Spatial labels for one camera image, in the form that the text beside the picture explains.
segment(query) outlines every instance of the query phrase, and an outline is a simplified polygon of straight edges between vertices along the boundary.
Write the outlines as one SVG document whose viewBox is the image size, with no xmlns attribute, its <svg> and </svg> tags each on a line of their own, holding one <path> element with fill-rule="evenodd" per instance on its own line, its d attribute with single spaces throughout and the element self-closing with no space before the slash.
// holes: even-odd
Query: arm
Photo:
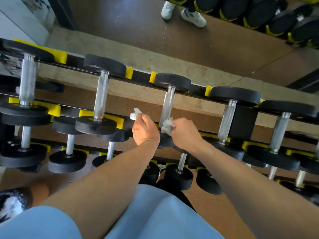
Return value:
<svg viewBox="0 0 319 239">
<path fill-rule="evenodd" d="M 192 121 L 173 121 L 175 145 L 198 158 L 214 176 L 257 238 L 317 238 L 319 209 L 204 141 Z"/>
<path fill-rule="evenodd" d="M 114 157 L 42 203 L 69 215 L 83 238 L 105 236 L 132 201 L 154 156 L 160 134 L 149 116 L 138 114 L 132 131 L 137 147 Z"/>
</svg>

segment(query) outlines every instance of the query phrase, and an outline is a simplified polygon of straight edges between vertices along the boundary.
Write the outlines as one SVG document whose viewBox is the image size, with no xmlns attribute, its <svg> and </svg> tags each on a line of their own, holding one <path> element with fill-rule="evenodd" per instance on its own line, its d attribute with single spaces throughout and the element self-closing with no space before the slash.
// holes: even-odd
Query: person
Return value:
<svg viewBox="0 0 319 239">
<path fill-rule="evenodd" d="M 318 237 L 315 205 L 214 148 L 192 121 L 173 123 L 175 145 L 205 165 L 257 238 Z M 176 196 L 138 185 L 160 135 L 141 113 L 132 131 L 135 148 L 0 224 L 0 238 L 223 238 Z"/>
<path fill-rule="evenodd" d="M 161 13 L 162 18 L 165 20 L 170 20 L 172 17 L 174 7 L 175 4 L 166 1 Z M 189 8 L 185 8 L 181 12 L 181 18 L 185 21 L 193 23 L 195 26 L 199 28 L 203 28 L 206 26 L 205 18 L 203 18 L 203 16 L 199 12 L 196 12 L 195 10 L 191 10 Z"/>
</svg>

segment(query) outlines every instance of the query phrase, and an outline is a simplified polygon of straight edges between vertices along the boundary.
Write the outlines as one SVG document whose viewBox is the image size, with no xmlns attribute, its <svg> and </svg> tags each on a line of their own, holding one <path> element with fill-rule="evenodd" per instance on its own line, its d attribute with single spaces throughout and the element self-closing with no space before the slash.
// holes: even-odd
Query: forearm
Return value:
<svg viewBox="0 0 319 239">
<path fill-rule="evenodd" d="M 190 153 L 213 175 L 257 238 L 317 238 L 315 205 L 205 141 Z"/>
<path fill-rule="evenodd" d="M 156 148 L 153 142 L 146 141 L 121 153 L 50 197 L 43 205 L 68 214 L 83 238 L 103 237 L 133 199 Z"/>
</svg>

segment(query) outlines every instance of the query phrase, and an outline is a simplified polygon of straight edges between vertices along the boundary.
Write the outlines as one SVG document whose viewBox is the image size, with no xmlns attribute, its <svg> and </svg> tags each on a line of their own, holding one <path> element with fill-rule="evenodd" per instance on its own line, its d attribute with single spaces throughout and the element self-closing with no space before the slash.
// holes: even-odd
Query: blue sleeve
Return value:
<svg viewBox="0 0 319 239">
<path fill-rule="evenodd" d="M 0 224 L 0 239 L 79 239 L 82 238 L 74 221 L 62 211 L 37 206 Z"/>
</svg>

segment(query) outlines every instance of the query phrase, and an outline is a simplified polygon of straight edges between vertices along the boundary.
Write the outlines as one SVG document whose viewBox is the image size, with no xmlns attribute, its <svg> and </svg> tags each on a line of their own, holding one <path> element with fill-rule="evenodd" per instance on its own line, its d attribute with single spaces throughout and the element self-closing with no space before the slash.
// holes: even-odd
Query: hand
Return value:
<svg viewBox="0 0 319 239">
<path fill-rule="evenodd" d="M 196 126 L 191 120 L 179 118 L 173 120 L 176 127 L 172 127 L 172 139 L 174 144 L 188 152 L 203 141 Z"/>
<path fill-rule="evenodd" d="M 151 118 L 142 113 L 138 113 L 132 127 L 133 138 L 137 145 L 145 141 L 154 142 L 156 147 L 160 143 L 160 132 Z"/>
</svg>

